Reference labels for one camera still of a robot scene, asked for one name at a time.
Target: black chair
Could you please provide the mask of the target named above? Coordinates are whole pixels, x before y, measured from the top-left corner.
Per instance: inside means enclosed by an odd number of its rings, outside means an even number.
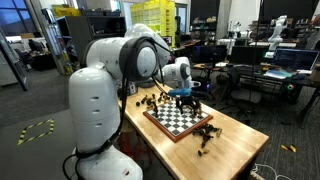
[[[222,108],[220,111],[232,106],[237,106],[240,112],[242,112],[247,118],[245,123],[249,125],[251,121],[250,114],[254,113],[254,104],[258,104],[260,102],[261,94],[239,87],[240,74],[236,67],[229,68],[227,73],[229,80],[226,86],[225,96],[227,98],[227,104],[231,100],[233,105]],[[249,103],[251,105],[251,110],[246,111],[242,106],[240,106],[240,103]]]
[[[17,54],[19,55],[20,60],[22,61],[24,68],[27,72],[32,69],[32,64],[34,62],[34,59],[31,57],[29,53],[23,53],[19,49],[14,49]]]

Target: window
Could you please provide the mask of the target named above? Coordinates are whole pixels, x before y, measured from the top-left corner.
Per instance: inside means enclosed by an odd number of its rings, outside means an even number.
[[[187,28],[187,5],[176,3],[176,16],[180,16],[180,31],[186,33]]]
[[[24,0],[0,2],[0,27],[6,36],[37,32]]]

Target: gray carpet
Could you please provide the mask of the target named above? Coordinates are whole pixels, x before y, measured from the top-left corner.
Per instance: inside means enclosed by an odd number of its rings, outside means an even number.
[[[193,76],[199,75],[199,73],[200,71],[193,71]],[[56,70],[29,74],[30,91],[23,92],[19,86],[0,90],[0,101],[5,102],[1,103],[0,130],[6,126],[9,128],[10,125],[15,125],[18,122],[68,108],[67,77],[60,76]],[[278,175],[285,175],[291,179],[320,179],[320,141],[318,140],[320,103],[313,108],[305,129],[300,128],[300,122],[297,120],[298,113],[306,105],[312,92],[312,88],[304,88],[299,97],[299,103],[296,105],[281,103],[275,98],[265,96],[264,100],[256,107],[257,113],[252,116],[251,126],[270,136],[269,143],[256,160],[257,164],[269,165],[276,170]],[[211,101],[203,102],[212,105]],[[223,113],[240,121],[243,119],[241,114],[237,113],[236,108],[226,109]],[[281,144],[294,144],[297,147],[297,152],[284,151],[280,148]],[[146,179],[149,179],[147,177],[151,179],[157,173],[166,173],[161,164],[155,167],[142,166],[143,169],[148,170],[146,174],[149,173],[145,176]],[[275,179],[273,171],[266,167],[259,168],[257,173],[265,179]]]

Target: floor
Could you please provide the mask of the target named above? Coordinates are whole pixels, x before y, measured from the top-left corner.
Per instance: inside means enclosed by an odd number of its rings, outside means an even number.
[[[0,89],[0,101],[5,102],[0,105],[0,157],[4,162],[0,163],[0,169],[4,170],[0,179],[63,179],[62,161],[75,146],[68,110],[68,77],[50,70],[29,73],[29,78],[31,90],[28,92],[23,92],[19,86]],[[271,166],[278,175],[291,179],[320,179],[319,103],[313,108],[305,129],[300,128],[297,120],[312,91],[304,88],[295,105],[266,96],[256,107],[251,126],[270,136],[257,164]],[[203,102],[212,105],[211,101]],[[226,109],[223,113],[242,119],[236,108]],[[55,120],[55,133],[17,146],[23,128],[51,118]],[[46,132],[48,128],[48,123],[31,128],[26,138]],[[297,152],[284,151],[281,144],[294,144]],[[163,165],[155,157],[153,159],[152,166],[147,159],[138,162],[144,170],[144,179],[171,179]],[[259,167],[257,173],[265,179],[276,178],[268,167]]]

